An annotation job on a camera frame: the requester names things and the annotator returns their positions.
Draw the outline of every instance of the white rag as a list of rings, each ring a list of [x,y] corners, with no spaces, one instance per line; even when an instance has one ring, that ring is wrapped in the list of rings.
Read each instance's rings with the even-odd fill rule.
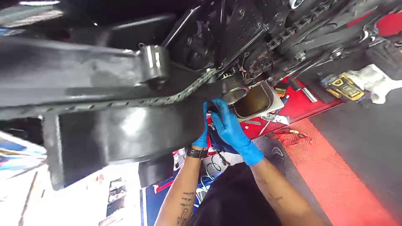
[[[370,64],[360,71],[347,71],[344,73],[360,89],[371,93],[371,101],[375,104],[383,104],[385,96],[393,89],[402,88],[402,80],[392,80],[375,64]]]

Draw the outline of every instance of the blue nitrile glove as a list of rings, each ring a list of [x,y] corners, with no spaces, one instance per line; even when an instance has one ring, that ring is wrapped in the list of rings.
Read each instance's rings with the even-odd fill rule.
[[[204,124],[205,124],[205,130],[204,133],[201,135],[198,140],[196,140],[193,145],[197,146],[199,148],[205,148],[207,146],[207,130],[208,130],[208,124],[207,124],[207,106],[208,103],[204,102],[203,103],[203,108],[204,108]]]
[[[264,154],[244,134],[236,115],[229,111],[226,102],[222,99],[215,99],[212,102],[219,110],[219,115],[211,114],[212,121],[222,140],[242,155],[247,165],[252,166],[261,161]]]

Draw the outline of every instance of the forearm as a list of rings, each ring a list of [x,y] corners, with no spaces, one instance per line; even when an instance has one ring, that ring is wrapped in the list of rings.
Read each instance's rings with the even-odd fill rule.
[[[200,159],[186,158],[163,201],[155,226],[188,225],[194,208],[200,165]]]
[[[259,189],[283,225],[323,225],[308,202],[267,159],[250,168]]]

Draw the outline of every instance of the dark shirt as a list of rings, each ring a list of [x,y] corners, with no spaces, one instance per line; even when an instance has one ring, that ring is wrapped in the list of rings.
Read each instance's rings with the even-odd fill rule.
[[[244,162],[229,166],[211,184],[191,226],[281,225]]]

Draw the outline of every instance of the yellow power tool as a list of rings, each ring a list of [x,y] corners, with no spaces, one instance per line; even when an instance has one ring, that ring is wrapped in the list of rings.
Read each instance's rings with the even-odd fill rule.
[[[321,80],[321,85],[330,94],[344,101],[357,101],[364,96],[364,92],[345,74],[331,74]]]

